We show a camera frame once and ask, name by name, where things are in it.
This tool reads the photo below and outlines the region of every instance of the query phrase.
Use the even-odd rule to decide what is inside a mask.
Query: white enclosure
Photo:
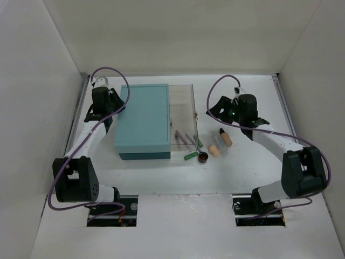
[[[0,0],[0,250],[28,258],[80,72],[279,73],[297,135],[329,158],[345,246],[342,0]]]
[[[193,83],[195,108],[200,112],[204,110],[205,92],[219,76],[127,77],[127,80],[130,84]],[[259,111],[275,129],[288,133],[284,106],[273,78],[237,77],[247,92],[256,96]],[[109,85],[119,92],[122,80],[108,79]],[[210,101],[214,103],[236,85],[234,80],[221,81]],[[84,112],[92,102],[91,90],[89,83],[82,105]],[[196,159],[183,160],[188,151],[172,152],[171,159],[165,160],[121,160],[113,146],[117,123],[115,119],[91,160],[100,184],[116,186],[122,195],[139,194],[137,226],[86,227],[89,209],[55,212],[46,206],[31,259],[85,259],[96,255],[108,259],[114,254],[120,258],[142,259],[223,259],[230,255],[230,258],[267,259],[345,258],[322,195],[314,196],[309,206],[286,209],[286,227],[236,227],[231,194],[247,193],[281,178],[280,160],[263,146],[249,141],[236,128],[225,128],[233,140],[226,158],[210,157],[200,165]],[[198,136],[208,147],[212,143],[211,133],[220,124],[202,112],[197,123]],[[83,125],[80,118],[74,142]],[[284,206],[301,200],[281,202]],[[58,207],[69,205],[57,204]]]

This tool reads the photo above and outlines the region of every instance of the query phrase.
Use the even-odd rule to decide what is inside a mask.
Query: green cylinder
[[[198,154],[199,154],[198,152],[191,153],[191,154],[189,154],[189,155],[186,155],[186,156],[184,157],[184,159],[185,159],[185,160],[188,160],[188,159],[194,158],[194,157],[198,156]]]
[[[200,141],[199,138],[198,138],[198,140],[199,140],[199,147],[200,147],[200,148],[203,147],[204,145],[201,143],[201,141]]]

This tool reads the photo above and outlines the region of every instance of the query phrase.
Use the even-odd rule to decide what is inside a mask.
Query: black bracket
[[[263,124],[270,124],[267,120],[258,117],[257,99],[252,94],[241,94],[238,99],[231,100],[222,96],[218,103],[210,109],[217,119],[225,123],[236,122],[240,126],[256,128]],[[253,140],[253,131],[241,129],[250,140]]]
[[[109,90],[105,86],[96,87],[92,89],[92,105],[87,111],[84,122],[100,121],[118,110],[123,104],[124,102],[121,100],[115,89],[111,88]],[[104,121],[107,133],[112,123],[112,117]]]
[[[67,158],[57,158],[53,163],[53,175],[57,176]],[[78,172],[78,179],[68,176]],[[95,201],[98,197],[99,183],[91,159],[82,157],[71,159],[64,168],[56,186],[56,197],[59,202]]]
[[[282,159],[281,185],[290,198],[324,190],[327,180],[320,150],[311,146],[286,152]]]
[[[233,202],[234,202],[233,209],[236,207],[236,202],[240,203],[240,206],[238,207],[240,209],[236,209],[236,210],[234,209],[237,215],[249,215],[249,214],[261,215],[273,210],[273,205],[277,201],[263,203],[258,193],[258,188],[255,188],[250,197],[246,197],[246,198],[234,197]]]

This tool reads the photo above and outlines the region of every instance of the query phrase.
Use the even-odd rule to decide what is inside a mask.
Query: rectangular opening
[[[275,204],[280,205],[280,201],[267,203],[259,212],[252,204],[251,194],[234,194],[232,202],[237,227],[285,226],[285,219],[281,210],[267,216],[249,219],[276,209]]]
[[[136,227],[136,216],[138,210],[138,196],[121,196],[122,204],[126,206],[125,212],[118,212],[110,215],[104,213],[113,212],[119,209],[115,205],[96,205],[90,208],[88,219],[99,215],[87,223],[87,227]]]

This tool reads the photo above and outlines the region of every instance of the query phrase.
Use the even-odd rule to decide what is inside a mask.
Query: green marker
[[[200,147],[200,148],[202,148],[204,145],[202,144],[202,142],[200,141],[200,139],[198,138],[198,146]]]
[[[184,159],[185,159],[185,160],[188,160],[188,159],[194,158],[194,157],[198,156],[198,154],[199,154],[198,152],[191,153],[191,154],[189,154],[189,155],[186,155],[186,156],[184,157]]]

